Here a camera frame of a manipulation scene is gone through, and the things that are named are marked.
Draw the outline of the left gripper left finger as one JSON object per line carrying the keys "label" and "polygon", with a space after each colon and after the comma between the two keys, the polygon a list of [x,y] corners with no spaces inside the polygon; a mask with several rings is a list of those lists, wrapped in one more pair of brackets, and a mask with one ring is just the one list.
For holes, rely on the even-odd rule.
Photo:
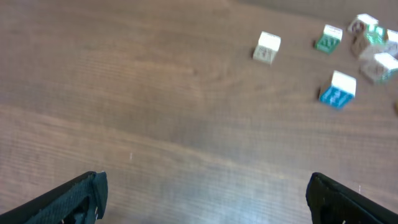
{"label": "left gripper left finger", "polygon": [[106,172],[88,171],[1,215],[1,224],[94,224],[108,199]]}

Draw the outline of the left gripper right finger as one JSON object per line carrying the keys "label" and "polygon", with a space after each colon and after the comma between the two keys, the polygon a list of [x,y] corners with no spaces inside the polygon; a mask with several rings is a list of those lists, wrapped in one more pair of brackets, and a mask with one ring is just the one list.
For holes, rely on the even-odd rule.
{"label": "left gripper right finger", "polygon": [[397,224],[397,214],[314,172],[306,189],[313,224]]}

